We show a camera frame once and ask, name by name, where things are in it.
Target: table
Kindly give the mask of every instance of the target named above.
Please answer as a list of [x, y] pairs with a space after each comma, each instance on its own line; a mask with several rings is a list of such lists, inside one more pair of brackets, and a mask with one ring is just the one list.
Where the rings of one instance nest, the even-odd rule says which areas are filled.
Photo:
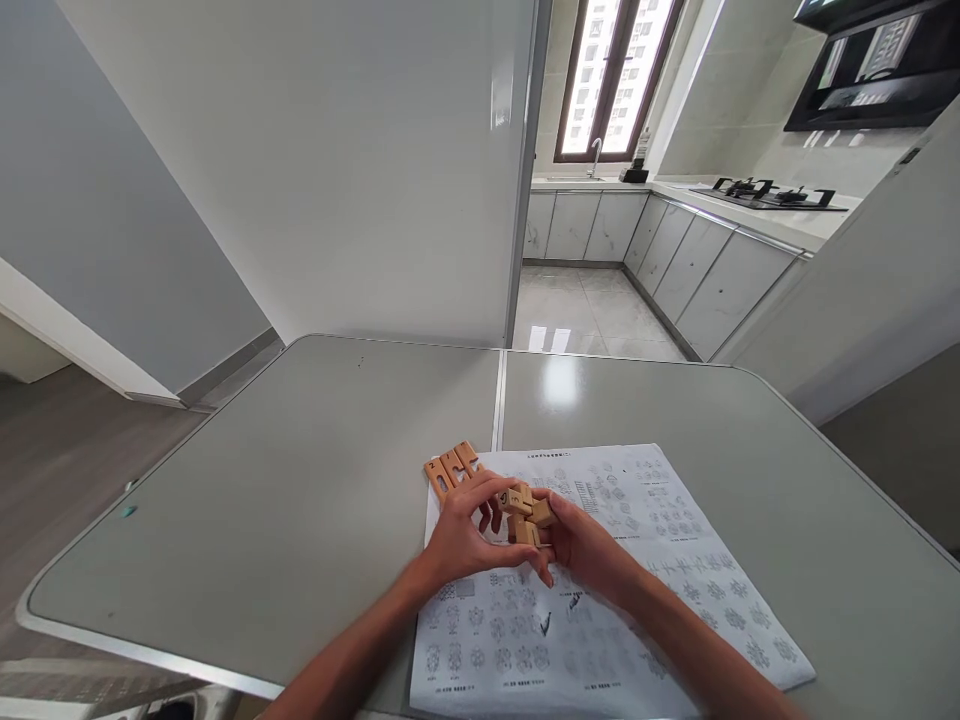
[[[791, 693], [812, 717], [960, 714], [956, 563], [716, 365], [307, 336], [57, 556], [18, 620], [275, 696], [420, 549], [422, 464], [463, 438], [658, 443], [816, 668]], [[410, 714], [412, 640], [366, 707]]]

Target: window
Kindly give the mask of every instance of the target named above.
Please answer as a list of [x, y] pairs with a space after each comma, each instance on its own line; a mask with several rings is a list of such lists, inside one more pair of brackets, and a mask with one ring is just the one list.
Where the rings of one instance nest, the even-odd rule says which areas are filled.
[[[598, 137], [603, 139], [602, 161], [629, 160], [660, 79], [683, 0], [579, 2], [554, 161], [592, 162], [590, 145]], [[587, 41], [601, 36], [609, 38], [602, 55], [599, 43]], [[648, 48], [650, 59], [644, 60]], [[590, 83], [590, 87], [581, 83]]]

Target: stove burner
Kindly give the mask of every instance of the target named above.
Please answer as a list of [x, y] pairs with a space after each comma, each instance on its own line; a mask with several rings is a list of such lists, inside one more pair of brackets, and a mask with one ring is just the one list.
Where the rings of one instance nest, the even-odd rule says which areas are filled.
[[813, 192], [820, 193], [820, 197], [811, 201], [808, 199], [809, 193], [804, 192], [803, 188], [801, 185], [796, 190], [782, 190], [770, 197], [771, 191], [780, 190], [772, 180], [754, 180], [752, 177], [746, 180], [720, 178], [712, 189], [695, 192], [713, 195], [754, 210], [846, 210], [830, 204], [836, 195], [835, 190], [814, 190]]

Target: window frame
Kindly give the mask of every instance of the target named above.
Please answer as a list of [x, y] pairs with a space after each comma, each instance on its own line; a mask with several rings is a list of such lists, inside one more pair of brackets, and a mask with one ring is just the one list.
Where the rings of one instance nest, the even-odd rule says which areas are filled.
[[[563, 92], [563, 105], [560, 111], [560, 125], [557, 129], [557, 145], [553, 153], [553, 161], [556, 164], [568, 163], [592, 163], [595, 152], [592, 144], [598, 137], [603, 137], [604, 131], [610, 122], [613, 113], [614, 96], [616, 95], [617, 85], [620, 83], [620, 75], [623, 73], [623, 65], [626, 62], [627, 50], [630, 47], [630, 37], [633, 33], [633, 25], [637, 18], [637, 10], [642, 0], [621, 0], [620, 9], [617, 11], [617, 20], [614, 23], [613, 35], [610, 40], [610, 54], [607, 57], [605, 72], [603, 73], [603, 82], [599, 90], [596, 112], [593, 115], [593, 124], [590, 127], [587, 150], [582, 153], [563, 153], [563, 139], [566, 134], [567, 119], [570, 110], [573, 107], [571, 100], [575, 92], [577, 61], [580, 57], [580, 49], [585, 40], [594, 40], [588, 34], [587, 24], [591, 18], [587, 14], [587, 5], [589, 0], [580, 0], [577, 8], [577, 28], [573, 37], [573, 46], [570, 49], [570, 60], [567, 63], [567, 82]], [[653, 101], [654, 93], [660, 83], [660, 77], [663, 73], [663, 66], [670, 52], [670, 46], [673, 43], [673, 37], [676, 33], [677, 23], [680, 19], [680, 13], [683, 10], [684, 0], [673, 0], [673, 6], [670, 8], [670, 14], [667, 16], [667, 22], [663, 29], [663, 41], [657, 48], [656, 57], [653, 59], [653, 65], [650, 68], [650, 82], [644, 91], [643, 98], [637, 110], [637, 118], [634, 122], [633, 132], [630, 135], [630, 141], [627, 143], [627, 149], [623, 152], [605, 152], [600, 153], [600, 162], [629, 162], [633, 159], [633, 153], [636, 150], [637, 142], [640, 140], [640, 133], [644, 127], [644, 121], [650, 112], [650, 103]]]

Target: instruction sheet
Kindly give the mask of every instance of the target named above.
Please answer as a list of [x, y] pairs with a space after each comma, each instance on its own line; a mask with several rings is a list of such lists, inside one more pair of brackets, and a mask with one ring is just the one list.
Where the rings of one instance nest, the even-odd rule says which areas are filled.
[[[777, 687], [815, 677], [657, 445], [480, 460], [590, 513]], [[429, 487], [427, 503], [425, 543], [440, 513]], [[506, 522], [487, 539], [506, 543]], [[561, 567], [551, 571], [553, 589], [526, 566], [445, 586], [418, 619], [411, 706], [463, 718], [701, 714], [642, 628]]]

